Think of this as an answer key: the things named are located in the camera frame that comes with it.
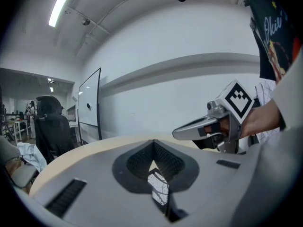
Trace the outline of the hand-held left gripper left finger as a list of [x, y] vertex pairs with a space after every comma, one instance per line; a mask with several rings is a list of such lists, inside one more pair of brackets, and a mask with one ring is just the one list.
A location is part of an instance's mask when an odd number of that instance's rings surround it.
[[79, 160], [41, 187], [34, 199], [46, 207], [71, 180], [77, 179], [86, 184], [63, 216], [70, 224], [168, 224], [150, 193], [125, 190], [112, 173], [114, 160], [140, 144], [128, 144]]

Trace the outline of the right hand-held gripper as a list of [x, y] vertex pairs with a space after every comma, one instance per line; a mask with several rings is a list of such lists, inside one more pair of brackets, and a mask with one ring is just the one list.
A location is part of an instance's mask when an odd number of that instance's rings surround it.
[[[238, 80], [229, 83], [215, 100], [207, 103], [207, 115], [176, 128], [177, 140], [192, 140], [199, 149], [217, 149], [237, 153], [242, 124], [254, 104], [253, 97]], [[221, 129], [223, 118], [229, 119], [228, 132]]]

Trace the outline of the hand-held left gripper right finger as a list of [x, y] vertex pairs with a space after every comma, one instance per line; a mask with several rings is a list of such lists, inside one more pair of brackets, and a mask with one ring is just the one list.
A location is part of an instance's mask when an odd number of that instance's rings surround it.
[[154, 140], [153, 160], [167, 184], [167, 203], [154, 222], [231, 222], [242, 192], [232, 180], [240, 155]]

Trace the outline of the black framed picture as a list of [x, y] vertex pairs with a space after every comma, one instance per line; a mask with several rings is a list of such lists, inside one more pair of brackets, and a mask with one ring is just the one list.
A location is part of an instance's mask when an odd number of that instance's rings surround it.
[[158, 209], [165, 214], [169, 198], [169, 185], [167, 181], [157, 168], [149, 172], [147, 181], [151, 186], [151, 196], [154, 203]]

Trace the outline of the person's right forearm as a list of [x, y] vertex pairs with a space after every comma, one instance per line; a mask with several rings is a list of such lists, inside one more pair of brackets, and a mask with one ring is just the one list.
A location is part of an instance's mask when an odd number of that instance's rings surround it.
[[273, 99], [266, 105], [253, 108], [242, 124], [240, 138], [258, 134], [265, 131], [285, 128], [285, 121]]

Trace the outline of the round wooden table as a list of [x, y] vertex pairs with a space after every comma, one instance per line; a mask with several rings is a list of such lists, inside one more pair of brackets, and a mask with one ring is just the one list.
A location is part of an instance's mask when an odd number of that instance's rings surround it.
[[38, 175], [35, 179], [31, 189], [29, 196], [34, 197], [37, 192], [52, 178], [57, 176], [59, 173], [80, 161], [81, 159], [93, 155], [95, 153], [108, 151], [114, 148], [121, 147], [123, 145], [136, 143], [139, 141], [145, 140], [164, 140], [172, 143], [176, 143], [185, 147], [195, 148], [197, 149], [197, 145], [190, 140], [179, 141], [173, 138], [171, 134], [143, 134], [143, 135], [129, 135], [129, 136], [119, 136], [107, 138], [104, 140], [95, 141], [84, 146], [80, 146], [75, 148], [67, 153], [59, 156], [51, 163], [47, 165], [47, 167]]

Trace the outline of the person's right hand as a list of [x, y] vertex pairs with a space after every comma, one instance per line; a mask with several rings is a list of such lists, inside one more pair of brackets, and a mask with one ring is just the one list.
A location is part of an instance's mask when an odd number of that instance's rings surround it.
[[213, 134], [213, 133], [220, 132], [224, 136], [228, 136], [229, 127], [230, 127], [230, 119], [229, 119], [229, 116], [226, 116], [224, 118], [221, 118], [219, 120], [219, 122], [217, 122], [217, 123], [213, 123], [211, 125], [205, 126], [204, 130], [206, 133]]

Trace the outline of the black office chair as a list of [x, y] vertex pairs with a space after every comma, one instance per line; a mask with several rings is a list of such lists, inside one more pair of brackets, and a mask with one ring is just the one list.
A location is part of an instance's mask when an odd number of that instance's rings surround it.
[[36, 146], [49, 164], [55, 158], [73, 150], [74, 145], [69, 122], [62, 115], [59, 100], [54, 96], [39, 96], [36, 99]]

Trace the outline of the white crumpled cloth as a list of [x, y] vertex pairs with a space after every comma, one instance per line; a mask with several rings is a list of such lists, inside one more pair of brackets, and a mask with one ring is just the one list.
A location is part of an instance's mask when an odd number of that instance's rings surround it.
[[46, 159], [35, 144], [19, 142], [17, 148], [21, 157], [34, 166], [39, 173], [47, 167]]

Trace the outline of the grey shell chair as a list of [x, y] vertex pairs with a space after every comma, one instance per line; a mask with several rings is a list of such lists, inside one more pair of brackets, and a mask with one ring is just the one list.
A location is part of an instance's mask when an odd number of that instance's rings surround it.
[[5, 137], [0, 136], [0, 166], [5, 167], [10, 160], [14, 159], [19, 159], [24, 163], [12, 173], [12, 182], [19, 188], [25, 188], [33, 182], [38, 170], [22, 158], [16, 146], [12, 145]]

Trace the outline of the white line-patterned cloth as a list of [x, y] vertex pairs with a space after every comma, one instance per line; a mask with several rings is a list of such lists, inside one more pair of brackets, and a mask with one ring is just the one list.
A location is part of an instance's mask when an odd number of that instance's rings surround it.
[[[272, 92], [276, 87], [275, 81], [269, 79], [261, 80], [255, 86], [255, 105], [254, 107], [260, 107], [266, 105], [272, 99]], [[263, 143], [267, 141], [268, 138], [276, 135], [280, 132], [280, 128], [275, 128], [270, 131], [264, 131], [256, 134], [259, 143]]]

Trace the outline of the black-framed whiteboard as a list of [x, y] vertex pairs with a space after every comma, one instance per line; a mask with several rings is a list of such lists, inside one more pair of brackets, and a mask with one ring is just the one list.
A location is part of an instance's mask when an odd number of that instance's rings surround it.
[[99, 82], [101, 68], [79, 87], [78, 128], [82, 145], [102, 140], [99, 109]]

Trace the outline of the white-legged work table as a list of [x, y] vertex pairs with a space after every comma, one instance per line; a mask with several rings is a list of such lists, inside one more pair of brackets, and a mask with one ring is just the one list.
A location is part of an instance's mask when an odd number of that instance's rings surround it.
[[27, 120], [16, 120], [14, 121], [13, 123], [13, 131], [14, 131], [14, 140], [16, 143], [18, 143], [19, 141], [22, 140], [22, 137], [21, 137], [21, 123], [24, 123], [25, 124], [25, 129], [23, 129], [23, 131], [26, 131], [27, 133], [27, 136], [29, 135], [28, 134], [28, 123], [27, 123]]

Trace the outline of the dark printed t-shirt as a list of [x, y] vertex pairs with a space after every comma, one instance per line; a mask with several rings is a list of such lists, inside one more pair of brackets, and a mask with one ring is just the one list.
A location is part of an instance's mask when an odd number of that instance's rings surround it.
[[279, 82], [300, 53], [303, 37], [288, 0], [249, 0], [250, 28], [260, 57], [260, 77]]

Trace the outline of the long ceiling light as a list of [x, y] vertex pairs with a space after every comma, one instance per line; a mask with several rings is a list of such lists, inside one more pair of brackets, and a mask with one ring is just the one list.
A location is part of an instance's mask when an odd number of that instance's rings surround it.
[[48, 23], [49, 26], [56, 27], [57, 20], [59, 18], [61, 10], [63, 9], [66, 1], [67, 0], [56, 0], [53, 10], [51, 12], [50, 18], [49, 18], [49, 23]]

